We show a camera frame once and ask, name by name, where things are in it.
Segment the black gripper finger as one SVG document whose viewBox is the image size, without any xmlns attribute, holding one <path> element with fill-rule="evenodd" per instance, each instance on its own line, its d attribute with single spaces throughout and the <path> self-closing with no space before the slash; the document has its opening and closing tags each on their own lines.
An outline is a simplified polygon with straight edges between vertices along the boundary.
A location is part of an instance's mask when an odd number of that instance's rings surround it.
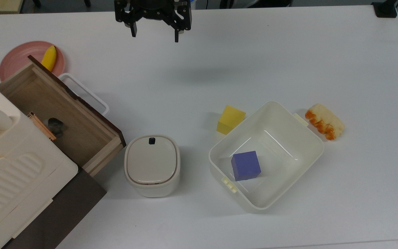
<svg viewBox="0 0 398 249">
<path fill-rule="evenodd" d="M 175 30 L 175 42 L 178 43 L 179 35 L 185 30 L 191 30 L 191 8 L 177 8 L 167 15 L 168 24 Z"/>
<path fill-rule="evenodd" d="M 141 16 L 137 15 L 134 10 L 129 13 L 126 13 L 124 10 L 115 10 L 115 18 L 117 22 L 123 22 L 131 29 L 132 37 L 137 36 L 136 22 L 141 19 Z"/>
</svg>

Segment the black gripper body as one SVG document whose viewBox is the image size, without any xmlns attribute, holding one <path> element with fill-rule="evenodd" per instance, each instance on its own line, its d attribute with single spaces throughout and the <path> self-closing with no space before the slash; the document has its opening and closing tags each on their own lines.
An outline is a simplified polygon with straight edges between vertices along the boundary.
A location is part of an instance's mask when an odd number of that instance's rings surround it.
<svg viewBox="0 0 398 249">
<path fill-rule="evenodd" d="M 115 0 L 115 10 L 124 10 L 126 13 L 134 10 L 141 19 L 163 20 L 177 8 L 190 7 L 189 0 Z"/>
</svg>

